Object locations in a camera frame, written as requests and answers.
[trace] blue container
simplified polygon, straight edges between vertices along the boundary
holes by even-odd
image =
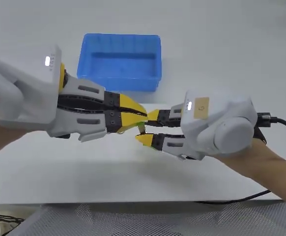
[[[155,91],[162,77],[160,37],[86,34],[77,76],[108,91]]]

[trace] white table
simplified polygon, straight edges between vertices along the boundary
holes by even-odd
[[[87,32],[161,36],[157,92],[130,93],[142,103],[174,105],[189,88],[228,88],[286,119],[286,1],[0,0],[0,47],[57,42],[71,74]],[[263,190],[213,159],[180,162],[142,147],[136,133],[83,144],[27,135],[0,152],[0,204],[226,200]],[[286,158],[286,129],[264,133]]]

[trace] tan label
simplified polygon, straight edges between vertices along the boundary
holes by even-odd
[[[209,97],[197,97],[194,105],[194,119],[208,118]]]

